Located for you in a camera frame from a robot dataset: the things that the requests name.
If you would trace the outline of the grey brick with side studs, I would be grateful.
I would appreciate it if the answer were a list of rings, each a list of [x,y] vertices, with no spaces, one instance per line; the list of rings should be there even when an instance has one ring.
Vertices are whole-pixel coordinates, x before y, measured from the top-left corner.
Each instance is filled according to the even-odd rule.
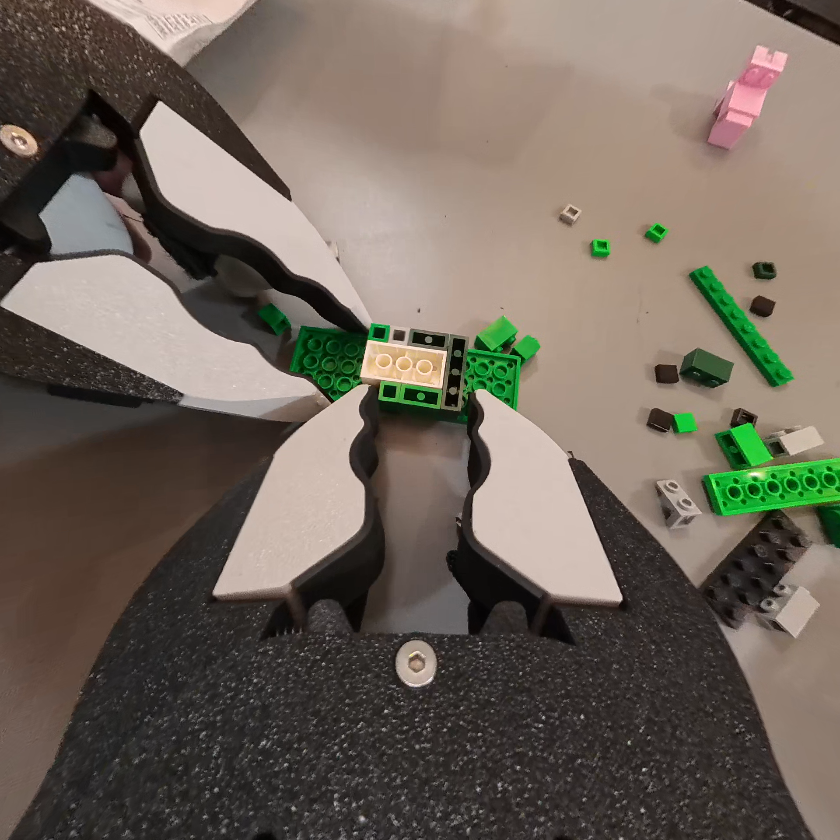
[[[660,479],[655,484],[659,506],[669,530],[685,528],[702,515],[698,505],[688,496],[678,481]]]

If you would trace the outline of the large green brick plate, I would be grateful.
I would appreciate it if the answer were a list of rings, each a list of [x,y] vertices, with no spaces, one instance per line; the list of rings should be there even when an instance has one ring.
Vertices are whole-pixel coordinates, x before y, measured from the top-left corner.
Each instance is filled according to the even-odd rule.
[[[475,339],[469,337],[467,339],[469,342],[465,354],[464,401],[457,415],[449,417],[441,408],[430,411],[379,401],[381,408],[391,413],[411,414],[441,422],[465,424],[469,395],[478,390],[486,390],[504,404],[517,409],[520,374],[525,364],[522,364],[517,357],[510,355],[511,347],[505,353],[490,353],[476,350]],[[366,337],[363,337],[357,333],[337,329],[302,326],[291,357],[290,369],[294,373],[309,378],[328,399],[335,402],[349,394],[357,385],[363,384],[359,372],[367,341],[368,333]],[[378,396],[380,383],[371,386]]]

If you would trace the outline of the grey desk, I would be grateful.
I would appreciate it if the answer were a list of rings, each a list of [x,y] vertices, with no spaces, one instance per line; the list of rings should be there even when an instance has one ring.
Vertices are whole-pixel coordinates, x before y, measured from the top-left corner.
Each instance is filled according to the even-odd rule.
[[[756,46],[785,68],[740,140],[710,145]],[[338,243],[373,318],[474,335],[505,312],[541,342],[522,412],[693,584],[750,527],[711,516],[700,485],[727,467],[713,436],[735,408],[838,454],[835,45],[743,2],[259,2],[189,69]],[[761,260],[775,279],[754,279]],[[764,380],[690,280],[703,266],[792,382]],[[655,382],[697,348],[733,362],[728,383]],[[648,428],[653,407],[698,430]],[[2,379],[2,838],[131,595],[281,436]],[[665,525],[666,479],[702,511],[685,528]]]

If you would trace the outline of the white paper instruction bag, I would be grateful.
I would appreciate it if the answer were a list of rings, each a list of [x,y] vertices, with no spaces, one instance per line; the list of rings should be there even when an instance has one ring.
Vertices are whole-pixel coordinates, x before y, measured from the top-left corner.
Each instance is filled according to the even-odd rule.
[[[185,65],[256,1],[93,1]]]

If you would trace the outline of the grey narrow brick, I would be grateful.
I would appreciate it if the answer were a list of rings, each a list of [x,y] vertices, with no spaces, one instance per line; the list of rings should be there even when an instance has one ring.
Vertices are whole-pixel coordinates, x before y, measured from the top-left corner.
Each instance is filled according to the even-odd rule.
[[[450,333],[447,336],[446,374],[440,408],[448,417],[454,417],[463,407],[468,342],[462,335]]]

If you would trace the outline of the white brick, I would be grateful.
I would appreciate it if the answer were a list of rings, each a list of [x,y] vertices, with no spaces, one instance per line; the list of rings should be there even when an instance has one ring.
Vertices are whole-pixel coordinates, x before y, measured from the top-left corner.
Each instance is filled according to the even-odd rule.
[[[359,377],[368,385],[405,382],[442,390],[447,362],[446,350],[368,340]]]

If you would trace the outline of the long narrow green plate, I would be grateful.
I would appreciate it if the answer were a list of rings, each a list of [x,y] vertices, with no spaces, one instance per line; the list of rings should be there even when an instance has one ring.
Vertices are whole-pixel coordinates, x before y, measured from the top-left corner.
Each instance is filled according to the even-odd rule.
[[[710,267],[692,270],[689,278],[770,386],[787,385],[794,380],[791,370],[773,351]]]

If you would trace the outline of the green plate with round holes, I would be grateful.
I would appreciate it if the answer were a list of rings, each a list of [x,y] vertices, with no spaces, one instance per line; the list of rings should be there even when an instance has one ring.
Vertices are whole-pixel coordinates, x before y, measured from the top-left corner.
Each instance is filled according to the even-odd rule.
[[[722,517],[837,504],[839,458],[710,474],[702,485]]]

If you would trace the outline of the pink brick pig figure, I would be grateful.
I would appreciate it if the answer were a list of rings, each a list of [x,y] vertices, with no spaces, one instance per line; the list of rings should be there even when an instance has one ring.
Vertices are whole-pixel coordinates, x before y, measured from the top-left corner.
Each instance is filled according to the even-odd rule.
[[[714,109],[715,122],[707,138],[710,145],[729,150],[751,128],[787,60],[788,55],[781,50],[756,46],[747,66],[729,82]]]

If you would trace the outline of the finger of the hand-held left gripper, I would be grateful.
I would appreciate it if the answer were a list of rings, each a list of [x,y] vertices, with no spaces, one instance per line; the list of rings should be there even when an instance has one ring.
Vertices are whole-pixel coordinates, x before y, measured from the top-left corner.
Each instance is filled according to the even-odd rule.
[[[305,422],[329,405],[255,346],[205,328],[165,278],[122,253],[38,262],[2,307],[170,386],[182,406]]]
[[[371,316],[294,202],[158,101],[133,143],[133,176],[154,226],[205,255],[233,257],[336,327]]]

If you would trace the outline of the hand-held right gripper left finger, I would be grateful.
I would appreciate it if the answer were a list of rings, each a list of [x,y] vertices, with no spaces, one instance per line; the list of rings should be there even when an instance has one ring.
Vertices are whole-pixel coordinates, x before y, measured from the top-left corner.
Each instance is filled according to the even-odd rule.
[[[274,454],[213,588],[220,602],[284,602],[301,625],[338,602],[354,630],[382,572],[385,535],[371,479],[379,403],[358,385]]]

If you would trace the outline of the black brick plate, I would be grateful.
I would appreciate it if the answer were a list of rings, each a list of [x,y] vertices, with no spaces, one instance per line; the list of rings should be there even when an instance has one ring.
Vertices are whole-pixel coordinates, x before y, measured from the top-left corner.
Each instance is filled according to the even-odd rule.
[[[768,511],[709,573],[700,593],[723,625],[739,629],[811,546],[786,513]]]

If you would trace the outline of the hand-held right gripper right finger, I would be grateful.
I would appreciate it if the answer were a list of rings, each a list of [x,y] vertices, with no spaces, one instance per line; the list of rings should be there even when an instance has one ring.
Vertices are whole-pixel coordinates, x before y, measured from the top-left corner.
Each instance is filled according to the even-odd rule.
[[[475,632],[515,602],[533,632],[560,632],[560,609],[613,610],[623,594],[568,454],[488,390],[468,399],[469,489],[449,568]]]

